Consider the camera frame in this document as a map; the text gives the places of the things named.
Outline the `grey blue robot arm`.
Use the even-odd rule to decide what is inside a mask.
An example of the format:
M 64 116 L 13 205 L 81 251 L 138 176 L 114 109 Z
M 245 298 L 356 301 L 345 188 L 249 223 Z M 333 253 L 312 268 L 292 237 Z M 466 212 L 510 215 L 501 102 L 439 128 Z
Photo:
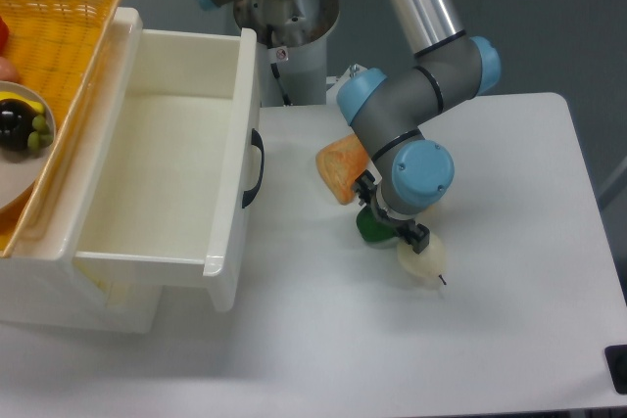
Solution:
M 206 10 L 230 5 L 242 29 L 256 33 L 263 103 L 303 104 L 324 95 L 326 37 L 339 0 L 198 0 Z M 454 176 L 450 154 L 426 140 L 421 125 L 485 93 L 501 76 L 496 49 L 470 37 L 450 0 L 391 0 L 414 58 L 404 74 L 353 74 L 337 94 L 345 119 L 373 170 L 353 189 L 373 219 L 416 253 L 430 243 L 417 215 L 438 202 Z

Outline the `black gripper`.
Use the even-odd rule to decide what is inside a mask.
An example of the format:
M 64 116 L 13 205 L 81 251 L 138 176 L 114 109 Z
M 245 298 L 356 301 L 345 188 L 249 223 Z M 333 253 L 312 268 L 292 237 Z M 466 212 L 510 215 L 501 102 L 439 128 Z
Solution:
M 359 199 L 359 205 L 370 207 L 374 219 L 403 239 L 414 253 L 420 255 L 428 248 L 430 230 L 417 223 L 415 216 L 393 210 L 383 197 L 382 184 L 375 184 L 375 177 L 368 169 L 354 181 L 352 190 Z

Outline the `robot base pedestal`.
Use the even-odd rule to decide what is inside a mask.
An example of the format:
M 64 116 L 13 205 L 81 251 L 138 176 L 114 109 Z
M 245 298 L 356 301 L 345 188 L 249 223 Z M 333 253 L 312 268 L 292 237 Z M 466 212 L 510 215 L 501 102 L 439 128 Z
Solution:
M 237 0 L 236 24 L 257 34 L 264 107 L 326 103 L 327 37 L 339 0 Z

